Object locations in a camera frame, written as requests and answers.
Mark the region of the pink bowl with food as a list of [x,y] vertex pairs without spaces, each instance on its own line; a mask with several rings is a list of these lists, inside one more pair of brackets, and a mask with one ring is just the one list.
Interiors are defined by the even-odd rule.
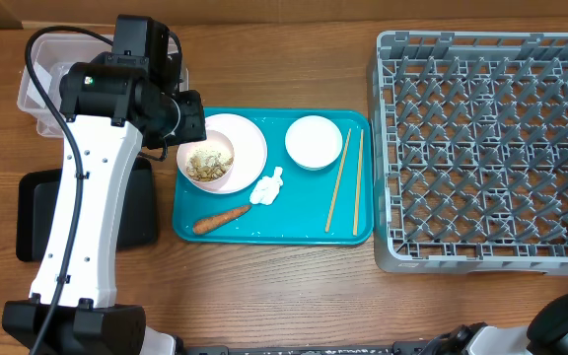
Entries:
[[221,188],[231,176],[235,149],[231,140],[216,130],[207,130],[203,141],[185,143],[177,149],[181,174],[203,190]]

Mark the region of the white tissue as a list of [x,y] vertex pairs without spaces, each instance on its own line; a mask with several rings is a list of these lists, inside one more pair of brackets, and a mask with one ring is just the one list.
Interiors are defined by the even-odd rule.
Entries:
[[271,205],[283,186],[283,168],[276,167],[272,177],[262,177],[249,196],[253,205]]

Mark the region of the large white bowl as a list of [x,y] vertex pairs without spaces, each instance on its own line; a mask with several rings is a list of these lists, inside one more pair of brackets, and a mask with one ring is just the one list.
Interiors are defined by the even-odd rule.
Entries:
[[343,137],[331,120],[307,115],[295,120],[287,129],[285,148],[298,166],[317,171],[332,164],[341,154]]

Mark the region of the wooden chopstick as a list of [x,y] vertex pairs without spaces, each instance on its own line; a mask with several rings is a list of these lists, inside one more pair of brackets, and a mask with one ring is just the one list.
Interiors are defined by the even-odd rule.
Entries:
[[353,213],[353,236],[358,235],[359,226],[359,210],[360,210],[360,196],[361,196],[361,181],[362,181],[362,164],[363,164],[363,150],[364,150],[364,130],[360,131],[358,159],[357,159],[357,176],[356,176],[356,189],[354,200],[354,213]]
[[338,191],[339,191],[339,188],[340,188],[342,172],[343,172],[343,168],[344,168],[344,164],[345,164],[345,160],[346,160],[347,152],[348,152],[348,148],[349,148],[350,137],[351,137],[351,129],[349,129],[348,132],[347,132],[346,141],[344,143],[342,154],[341,154],[341,159],[340,159],[340,162],[339,162],[339,168],[338,168],[337,176],[336,176],[336,179],[335,179],[335,184],[334,184],[334,189],[333,189],[333,193],[332,193],[332,196],[331,196],[329,211],[328,211],[328,215],[327,215],[327,219],[326,219],[326,223],[325,223],[325,227],[324,227],[324,231],[326,233],[328,233],[329,230],[330,230],[331,221],[332,221],[333,213],[334,213],[334,208],[335,208],[335,204],[336,204],[336,200],[337,200],[337,196],[338,196]]

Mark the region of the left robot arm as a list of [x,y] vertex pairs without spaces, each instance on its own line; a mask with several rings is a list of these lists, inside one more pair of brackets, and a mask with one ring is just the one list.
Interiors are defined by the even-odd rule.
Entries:
[[115,254],[128,180],[142,149],[205,139],[196,91],[180,88],[178,37],[121,15],[107,51],[77,62],[49,110],[64,135],[46,250],[30,294],[6,303],[3,329],[33,354],[180,354],[181,340],[116,300]]

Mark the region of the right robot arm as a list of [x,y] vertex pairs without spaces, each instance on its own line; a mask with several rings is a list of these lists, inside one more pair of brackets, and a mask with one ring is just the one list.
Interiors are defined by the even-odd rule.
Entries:
[[568,355],[568,294],[547,304],[528,326],[461,325],[421,350],[423,354]]

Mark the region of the grey dishwasher rack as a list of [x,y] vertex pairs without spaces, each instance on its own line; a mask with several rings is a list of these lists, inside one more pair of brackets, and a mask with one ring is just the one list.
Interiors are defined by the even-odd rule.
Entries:
[[568,275],[568,33],[385,31],[368,83],[381,270]]

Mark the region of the white plate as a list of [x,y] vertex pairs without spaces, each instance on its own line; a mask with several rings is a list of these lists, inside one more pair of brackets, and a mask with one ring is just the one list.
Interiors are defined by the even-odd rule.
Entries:
[[[230,194],[250,186],[261,175],[268,149],[261,130],[249,119],[232,113],[218,113],[205,118],[207,139],[180,145],[177,167],[180,173],[201,190]],[[197,148],[226,148],[234,153],[231,168],[213,181],[196,181],[187,175],[187,164]]]

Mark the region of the teal serving tray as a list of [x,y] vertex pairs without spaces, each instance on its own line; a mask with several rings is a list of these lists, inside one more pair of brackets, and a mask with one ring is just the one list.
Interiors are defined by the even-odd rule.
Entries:
[[[195,222],[249,204],[253,187],[250,185],[230,194],[214,194],[201,190],[183,175],[178,175],[172,221],[180,237],[200,243],[302,246],[355,246],[369,238],[374,229],[372,152],[371,128],[364,115],[353,110],[319,109],[316,112],[337,125],[344,143],[351,129],[333,218],[326,233],[324,227],[341,157],[324,169],[308,171],[298,166],[285,149],[287,129],[295,120],[310,115],[310,111],[247,107],[209,107],[205,111],[206,117],[218,113],[243,116],[261,130],[268,149],[262,174],[270,176],[276,167],[282,167],[283,186],[271,205],[255,206],[233,222],[210,233],[196,235],[192,231]],[[365,135],[359,226],[358,235],[354,237],[353,213],[361,129]]]

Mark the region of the orange carrot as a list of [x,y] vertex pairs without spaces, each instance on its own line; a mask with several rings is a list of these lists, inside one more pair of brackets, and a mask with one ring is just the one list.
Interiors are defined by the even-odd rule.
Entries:
[[196,235],[210,233],[234,220],[239,219],[251,210],[251,206],[243,205],[226,212],[206,217],[194,223],[192,231]]

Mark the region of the clear plastic bin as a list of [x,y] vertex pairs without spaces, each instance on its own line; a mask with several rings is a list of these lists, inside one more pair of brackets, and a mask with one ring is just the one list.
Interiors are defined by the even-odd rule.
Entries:
[[161,94],[178,97],[179,52],[166,28],[119,29],[111,44],[87,35],[44,32],[27,44],[19,107],[44,137],[137,132],[143,143]]

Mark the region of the black tray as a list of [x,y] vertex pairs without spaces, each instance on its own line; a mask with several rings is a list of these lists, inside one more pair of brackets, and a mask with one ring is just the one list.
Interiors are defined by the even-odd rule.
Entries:
[[[41,261],[53,220],[61,171],[29,173],[19,182],[16,256],[23,262]],[[134,162],[125,190],[117,238],[119,250],[157,241],[158,216],[152,166],[144,158]]]

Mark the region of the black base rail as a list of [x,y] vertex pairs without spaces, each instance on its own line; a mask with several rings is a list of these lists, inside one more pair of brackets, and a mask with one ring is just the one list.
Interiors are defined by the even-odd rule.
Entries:
[[227,346],[186,347],[186,355],[411,355],[419,354],[428,340],[397,341],[390,345],[306,346],[230,348]]

